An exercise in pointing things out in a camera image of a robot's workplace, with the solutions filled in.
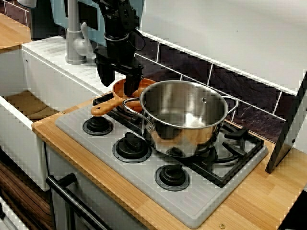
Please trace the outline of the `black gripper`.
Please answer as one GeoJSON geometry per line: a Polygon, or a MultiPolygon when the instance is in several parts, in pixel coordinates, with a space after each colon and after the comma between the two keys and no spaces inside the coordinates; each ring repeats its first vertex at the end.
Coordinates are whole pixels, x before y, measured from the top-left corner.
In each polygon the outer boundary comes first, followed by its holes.
{"type": "Polygon", "coordinates": [[[114,36],[104,33],[105,46],[95,48],[97,72],[102,84],[108,87],[115,80],[115,71],[124,74],[124,94],[131,96],[139,87],[143,65],[135,58],[135,39],[130,33],[114,36]]]}

